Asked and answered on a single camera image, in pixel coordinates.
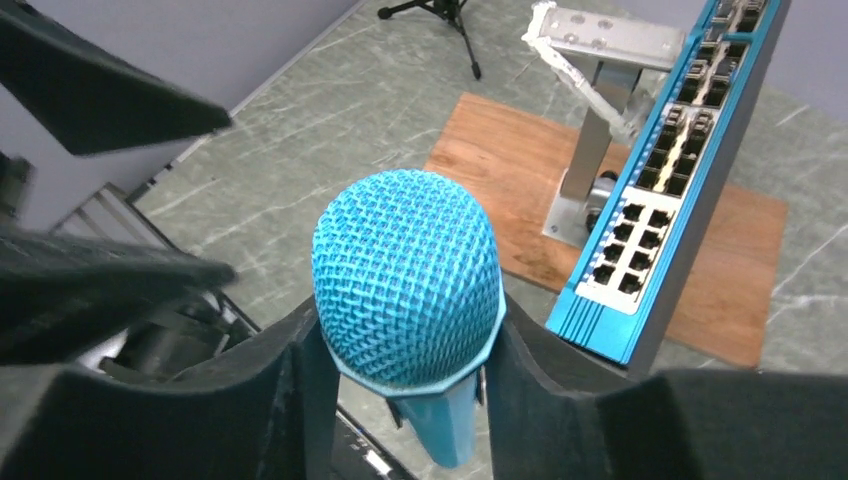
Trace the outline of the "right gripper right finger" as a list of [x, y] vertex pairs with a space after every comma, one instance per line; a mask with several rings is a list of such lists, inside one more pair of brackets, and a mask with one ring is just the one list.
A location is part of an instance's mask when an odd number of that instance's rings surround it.
[[497, 479], [843, 479], [840, 376], [676, 369], [628, 380], [515, 302], [486, 366]]

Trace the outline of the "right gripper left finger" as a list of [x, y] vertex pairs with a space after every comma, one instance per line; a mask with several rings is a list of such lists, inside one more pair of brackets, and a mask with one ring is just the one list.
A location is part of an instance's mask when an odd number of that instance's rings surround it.
[[174, 381], [1, 371], [5, 479], [326, 479], [339, 374], [313, 300]]

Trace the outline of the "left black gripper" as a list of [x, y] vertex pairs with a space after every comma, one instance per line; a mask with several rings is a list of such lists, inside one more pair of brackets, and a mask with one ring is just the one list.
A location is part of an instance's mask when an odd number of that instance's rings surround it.
[[76, 362], [129, 382], [165, 381], [257, 333], [121, 190], [105, 185], [46, 233], [17, 213], [34, 175], [1, 160], [1, 361]]

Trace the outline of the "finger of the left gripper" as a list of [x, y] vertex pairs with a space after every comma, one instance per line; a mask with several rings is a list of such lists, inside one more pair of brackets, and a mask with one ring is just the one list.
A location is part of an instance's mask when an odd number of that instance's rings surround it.
[[70, 154], [214, 133], [228, 111], [76, 35], [25, 1], [1, 4], [1, 84]]

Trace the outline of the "blue microphone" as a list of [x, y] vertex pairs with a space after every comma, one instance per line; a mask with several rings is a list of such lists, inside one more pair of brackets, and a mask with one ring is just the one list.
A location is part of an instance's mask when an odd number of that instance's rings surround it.
[[466, 464], [479, 373], [507, 310], [482, 205], [432, 171], [367, 176], [320, 216], [311, 265], [338, 370], [383, 397], [436, 464]]

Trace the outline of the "blue black network switch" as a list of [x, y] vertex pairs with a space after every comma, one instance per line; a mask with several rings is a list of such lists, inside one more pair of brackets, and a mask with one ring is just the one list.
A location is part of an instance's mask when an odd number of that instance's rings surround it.
[[748, 128], [790, 5], [708, 1], [657, 93], [546, 327], [628, 374], [645, 373], [682, 294]]

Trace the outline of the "metal bracket holder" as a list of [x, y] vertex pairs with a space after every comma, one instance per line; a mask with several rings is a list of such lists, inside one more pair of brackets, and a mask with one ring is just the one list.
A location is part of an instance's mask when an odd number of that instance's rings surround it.
[[687, 33], [647, 21], [560, 7], [538, 1], [523, 41], [588, 109], [576, 146], [543, 224], [543, 232], [581, 247], [588, 220], [609, 199], [614, 181], [601, 164], [614, 138], [631, 145], [641, 133], [657, 93], [640, 87], [644, 71], [669, 73]]

